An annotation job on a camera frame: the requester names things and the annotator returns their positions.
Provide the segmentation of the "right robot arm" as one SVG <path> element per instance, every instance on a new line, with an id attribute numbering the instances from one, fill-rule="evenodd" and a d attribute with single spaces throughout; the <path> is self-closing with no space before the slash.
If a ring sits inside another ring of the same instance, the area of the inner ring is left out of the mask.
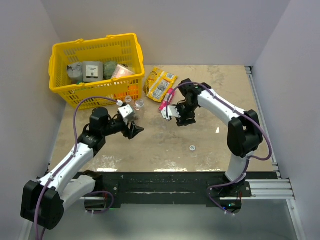
<path id="1" fill-rule="evenodd" d="M 258 114 L 254 110 L 245 111 L 231 105 L 206 83 L 192 82 L 187 78 L 177 89 L 184 97 L 183 101 L 173 106 L 179 127 L 196 123 L 197 108 L 209 111 L 227 126 L 227 146 L 231 159 L 225 172 L 228 181 L 223 183 L 222 189 L 227 196 L 235 196 L 241 190 L 239 182 L 246 176 L 249 158 L 263 142 Z"/>

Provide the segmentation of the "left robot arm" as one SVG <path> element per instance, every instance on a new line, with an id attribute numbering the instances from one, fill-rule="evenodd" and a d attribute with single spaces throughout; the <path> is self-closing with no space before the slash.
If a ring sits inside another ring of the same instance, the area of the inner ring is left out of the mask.
<path id="1" fill-rule="evenodd" d="M 78 171 L 106 144 L 106 137 L 117 133 L 131 140 L 144 131 L 133 121 L 130 105 L 118 108 L 114 117 L 104 107 L 95 108 L 89 123 L 76 138 L 73 150 L 50 172 L 38 180 L 30 180 L 23 188 L 20 215 L 45 229 L 52 230 L 65 211 L 81 197 L 99 196 L 104 184 L 89 174 L 73 180 Z"/>

